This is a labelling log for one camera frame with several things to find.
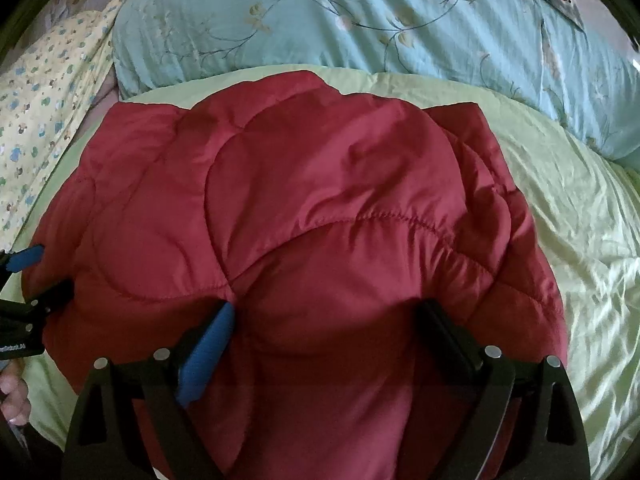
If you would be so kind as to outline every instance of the black clamp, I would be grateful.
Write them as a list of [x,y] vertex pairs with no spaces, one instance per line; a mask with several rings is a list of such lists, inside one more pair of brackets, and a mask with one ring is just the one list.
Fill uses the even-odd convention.
[[523,363],[497,346],[482,348],[435,300],[418,306],[417,323],[447,380],[481,389],[431,480],[480,478],[513,398],[520,398],[518,419],[497,479],[589,480],[580,410],[558,357]]
[[[0,290],[15,272],[36,264],[44,248],[35,246],[18,253],[0,251]],[[65,280],[26,303],[0,300],[0,371],[10,359],[42,354],[42,331],[47,316],[65,306],[74,294],[73,282]],[[5,395],[0,392],[0,402]],[[51,479],[33,463],[26,440],[19,428],[0,415],[0,464],[8,476],[25,479]]]
[[114,365],[105,357],[96,359],[71,420],[63,480],[156,478],[133,399],[145,401],[176,480],[224,479],[183,409],[204,392],[233,332],[233,307],[224,302],[218,307],[176,346],[160,348],[146,360]]

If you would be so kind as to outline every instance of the blue foam grip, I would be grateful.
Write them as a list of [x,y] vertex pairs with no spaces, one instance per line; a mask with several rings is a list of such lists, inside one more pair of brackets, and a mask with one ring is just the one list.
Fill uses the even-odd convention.
[[235,322],[234,306],[225,303],[178,371],[175,398],[182,407],[186,408],[204,393],[213,370],[231,339]]
[[44,254],[44,246],[36,245],[12,254],[6,264],[6,270],[9,272],[20,272],[21,270],[37,264]]

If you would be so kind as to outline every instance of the hand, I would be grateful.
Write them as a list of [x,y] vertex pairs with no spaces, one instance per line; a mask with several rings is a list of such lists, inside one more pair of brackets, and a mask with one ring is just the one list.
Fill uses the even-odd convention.
[[0,373],[0,391],[7,396],[0,404],[0,411],[16,426],[24,426],[31,414],[31,403],[27,399],[29,388],[21,377],[22,364],[15,359]]

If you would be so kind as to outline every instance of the metal bolt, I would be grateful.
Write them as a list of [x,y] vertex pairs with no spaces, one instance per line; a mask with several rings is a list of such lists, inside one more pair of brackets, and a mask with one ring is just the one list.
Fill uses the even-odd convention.
[[154,359],[156,361],[166,361],[171,355],[171,351],[168,348],[159,348],[154,352]]
[[562,362],[560,361],[560,359],[555,355],[547,356],[546,362],[549,366],[552,366],[553,368],[559,368],[562,365]]
[[499,359],[502,357],[502,350],[500,350],[497,346],[489,345],[484,347],[484,353],[487,354],[492,359]]
[[106,357],[98,357],[95,361],[94,361],[94,368],[96,370],[102,370],[103,368],[106,367],[106,365],[109,364],[109,361]]

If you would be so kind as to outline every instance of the light green bedsheet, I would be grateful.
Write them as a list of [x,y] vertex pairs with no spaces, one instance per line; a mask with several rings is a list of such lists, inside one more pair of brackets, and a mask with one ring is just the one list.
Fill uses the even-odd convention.
[[[189,108],[240,81],[300,69],[312,70],[342,93],[393,96],[421,108],[466,101],[480,105],[534,213],[540,245],[562,293],[570,330],[568,370],[584,419],[593,477],[610,472],[640,429],[640,199],[628,174],[523,104],[486,89],[417,75],[270,66],[153,90],[133,101]],[[28,245],[92,133],[65,153],[16,250]],[[18,281],[12,280],[2,296],[21,299]],[[30,360],[26,379],[33,425],[62,446],[74,394],[46,355]]]

